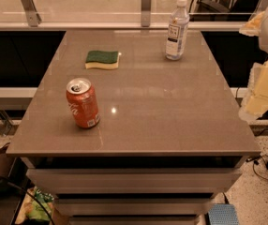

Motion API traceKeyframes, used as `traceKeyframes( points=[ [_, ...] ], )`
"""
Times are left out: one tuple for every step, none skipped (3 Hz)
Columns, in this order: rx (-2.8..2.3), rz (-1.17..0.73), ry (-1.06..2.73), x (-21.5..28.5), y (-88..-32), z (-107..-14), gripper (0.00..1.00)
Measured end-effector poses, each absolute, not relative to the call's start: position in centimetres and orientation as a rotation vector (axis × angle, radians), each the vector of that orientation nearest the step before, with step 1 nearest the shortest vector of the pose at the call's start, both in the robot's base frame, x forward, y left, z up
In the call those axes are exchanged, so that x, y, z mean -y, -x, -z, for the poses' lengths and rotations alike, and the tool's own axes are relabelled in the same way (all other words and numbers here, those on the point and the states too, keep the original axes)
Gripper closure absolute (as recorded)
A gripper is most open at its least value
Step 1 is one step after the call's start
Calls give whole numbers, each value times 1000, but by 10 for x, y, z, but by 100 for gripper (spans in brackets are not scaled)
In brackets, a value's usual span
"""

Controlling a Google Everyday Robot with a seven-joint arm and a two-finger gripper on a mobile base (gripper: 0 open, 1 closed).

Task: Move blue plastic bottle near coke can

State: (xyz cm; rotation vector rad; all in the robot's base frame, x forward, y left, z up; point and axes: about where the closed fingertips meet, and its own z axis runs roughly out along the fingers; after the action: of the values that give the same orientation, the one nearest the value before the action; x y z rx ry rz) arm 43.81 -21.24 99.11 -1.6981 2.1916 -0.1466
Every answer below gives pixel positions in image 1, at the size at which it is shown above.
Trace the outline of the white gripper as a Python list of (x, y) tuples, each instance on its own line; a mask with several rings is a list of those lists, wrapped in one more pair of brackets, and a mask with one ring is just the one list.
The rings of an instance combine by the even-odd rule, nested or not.
[[(249, 37), (259, 36), (260, 48), (268, 53), (268, 7), (244, 24), (239, 33)], [(254, 121), (268, 111), (268, 61), (255, 63), (250, 71), (247, 91), (238, 112), (244, 121)]]

